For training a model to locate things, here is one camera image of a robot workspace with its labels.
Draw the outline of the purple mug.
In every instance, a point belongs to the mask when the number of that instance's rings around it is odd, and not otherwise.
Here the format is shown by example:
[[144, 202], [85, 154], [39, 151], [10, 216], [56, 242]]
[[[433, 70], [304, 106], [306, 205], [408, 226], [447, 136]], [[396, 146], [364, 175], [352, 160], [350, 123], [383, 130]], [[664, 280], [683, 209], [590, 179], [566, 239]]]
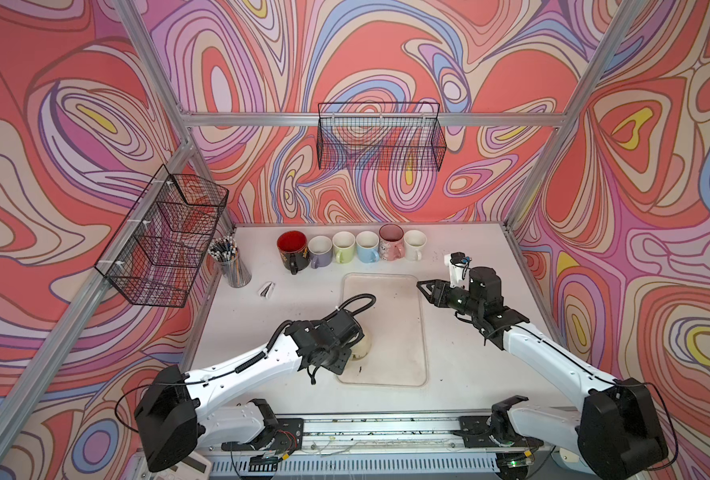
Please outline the purple mug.
[[321, 269], [329, 266], [333, 261], [333, 242], [328, 236], [318, 235], [308, 242], [310, 253], [309, 266], [312, 269]]

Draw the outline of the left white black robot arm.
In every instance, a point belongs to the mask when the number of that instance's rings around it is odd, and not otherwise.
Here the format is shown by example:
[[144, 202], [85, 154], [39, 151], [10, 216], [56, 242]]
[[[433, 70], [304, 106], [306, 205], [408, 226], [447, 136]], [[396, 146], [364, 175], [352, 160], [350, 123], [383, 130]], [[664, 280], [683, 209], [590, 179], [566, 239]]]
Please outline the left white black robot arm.
[[303, 371], [314, 377], [321, 369], [339, 375], [363, 337], [355, 313], [340, 308], [320, 320], [286, 320], [266, 345], [220, 364], [161, 370], [134, 410], [149, 471], [166, 470], [216, 444], [265, 447], [277, 428], [266, 401], [253, 399], [225, 413], [220, 408], [280, 376]]

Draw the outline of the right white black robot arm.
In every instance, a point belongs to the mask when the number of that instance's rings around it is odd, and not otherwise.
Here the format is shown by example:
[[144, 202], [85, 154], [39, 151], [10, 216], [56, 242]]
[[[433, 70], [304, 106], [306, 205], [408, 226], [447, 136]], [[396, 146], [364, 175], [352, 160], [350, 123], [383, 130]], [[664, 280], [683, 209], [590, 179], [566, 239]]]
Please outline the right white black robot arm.
[[511, 446], [537, 439], [573, 452], [601, 479], [628, 479], [668, 459], [670, 450], [657, 412], [654, 386], [618, 379], [580, 359], [506, 306], [501, 279], [474, 267], [465, 287], [424, 280], [417, 288], [437, 308], [454, 311], [498, 349], [520, 359], [556, 387], [576, 414], [531, 406], [524, 395], [495, 403], [482, 435]]

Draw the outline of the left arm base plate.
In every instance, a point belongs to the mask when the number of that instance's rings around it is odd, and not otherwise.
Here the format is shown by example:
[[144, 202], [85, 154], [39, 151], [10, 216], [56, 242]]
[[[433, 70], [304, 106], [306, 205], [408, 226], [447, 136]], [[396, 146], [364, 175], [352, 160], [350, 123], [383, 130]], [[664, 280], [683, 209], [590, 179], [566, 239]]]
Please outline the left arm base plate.
[[280, 418], [266, 426], [256, 438], [248, 443], [225, 442], [221, 450], [225, 452], [274, 452], [276, 455], [293, 452], [302, 447], [304, 420], [302, 418]]

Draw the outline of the white mug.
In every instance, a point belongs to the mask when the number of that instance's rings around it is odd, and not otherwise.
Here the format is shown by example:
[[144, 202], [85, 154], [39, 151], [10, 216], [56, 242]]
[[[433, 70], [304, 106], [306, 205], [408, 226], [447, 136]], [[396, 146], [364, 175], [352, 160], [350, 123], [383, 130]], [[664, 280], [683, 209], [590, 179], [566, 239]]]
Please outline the white mug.
[[419, 262], [424, 257], [424, 248], [427, 244], [427, 236], [424, 232], [416, 229], [404, 232], [404, 258], [408, 261]]

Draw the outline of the black mug red inside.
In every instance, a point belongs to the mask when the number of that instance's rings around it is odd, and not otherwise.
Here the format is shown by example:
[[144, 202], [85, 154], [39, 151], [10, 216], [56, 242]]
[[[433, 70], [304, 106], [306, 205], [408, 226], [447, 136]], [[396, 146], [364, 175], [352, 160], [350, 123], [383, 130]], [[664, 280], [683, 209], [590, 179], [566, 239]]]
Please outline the black mug red inside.
[[282, 233], [276, 242], [284, 268], [292, 275], [306, 269], [310, 262], [308, 240], [306, 235], [298, 230]]

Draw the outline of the beige serving tray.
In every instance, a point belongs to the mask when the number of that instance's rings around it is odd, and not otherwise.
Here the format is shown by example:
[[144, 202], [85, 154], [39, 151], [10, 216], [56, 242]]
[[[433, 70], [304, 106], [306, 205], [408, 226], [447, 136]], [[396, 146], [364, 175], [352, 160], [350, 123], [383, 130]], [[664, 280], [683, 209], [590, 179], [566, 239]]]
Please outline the beige serving tray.
[[349, 360], [339, 381], [348, 385], [421, 387], [428, 362], [421, 298], [413, 275], [351, 273], [342, 297], [370, 293], [376, 303], [356, 316], [372, 335], [372, 348], [360, 361]]

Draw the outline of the light green mug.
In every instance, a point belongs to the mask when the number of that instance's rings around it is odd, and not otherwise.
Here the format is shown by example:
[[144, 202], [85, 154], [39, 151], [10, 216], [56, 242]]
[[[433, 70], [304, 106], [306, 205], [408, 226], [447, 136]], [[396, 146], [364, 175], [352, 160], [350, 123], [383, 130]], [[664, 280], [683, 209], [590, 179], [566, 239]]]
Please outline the light green mug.
[[348, 264], [356, 255], [356, 236], [349, 231], [340, 231], [333, 235], [332, 246], [334, 261], [337, 264]]

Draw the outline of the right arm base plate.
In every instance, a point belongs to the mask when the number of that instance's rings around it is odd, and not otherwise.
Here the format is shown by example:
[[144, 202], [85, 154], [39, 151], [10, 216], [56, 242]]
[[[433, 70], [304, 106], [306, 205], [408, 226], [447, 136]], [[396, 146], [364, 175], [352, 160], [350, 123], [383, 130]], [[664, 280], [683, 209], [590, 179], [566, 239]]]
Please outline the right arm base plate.
[[466, 448], [526, 448], [534, 450], [544, 442], [518, 434], [506, 417], [462, 416], [459, 428], [452, 431], [454, 436], [463, 440]]

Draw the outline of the beige teapot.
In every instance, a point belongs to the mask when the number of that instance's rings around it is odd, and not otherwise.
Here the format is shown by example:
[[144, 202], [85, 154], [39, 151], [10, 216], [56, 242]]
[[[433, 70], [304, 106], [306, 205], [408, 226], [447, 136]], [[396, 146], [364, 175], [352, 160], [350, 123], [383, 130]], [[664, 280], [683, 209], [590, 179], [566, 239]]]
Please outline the beige teapot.
[[363, 337], [351, 347], [351, 359], [353, 361], [363, 360], [372, 348], [372, 335], [367, 331], [363, 331]]

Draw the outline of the pink mug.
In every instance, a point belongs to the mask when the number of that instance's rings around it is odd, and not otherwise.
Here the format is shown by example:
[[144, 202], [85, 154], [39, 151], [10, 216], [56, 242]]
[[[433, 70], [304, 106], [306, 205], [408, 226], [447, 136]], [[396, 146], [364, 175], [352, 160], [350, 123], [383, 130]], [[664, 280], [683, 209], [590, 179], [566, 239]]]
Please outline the pink mug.
[[379, 257], [384, 261], [395, 261], [405, 255], [404, 230], [397, 224], [385, 224], [379, 229]]

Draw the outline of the light blue mug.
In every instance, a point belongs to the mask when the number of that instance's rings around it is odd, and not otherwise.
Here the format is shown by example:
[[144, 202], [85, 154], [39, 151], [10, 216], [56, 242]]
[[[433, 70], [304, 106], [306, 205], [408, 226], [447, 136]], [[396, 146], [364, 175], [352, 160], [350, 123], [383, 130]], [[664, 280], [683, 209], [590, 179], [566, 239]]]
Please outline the light blue mug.
[[362, 231], [356, 235], [356, 254], [364, 264], [376, 263], [380, 260], [380, 238], [372, 231]]

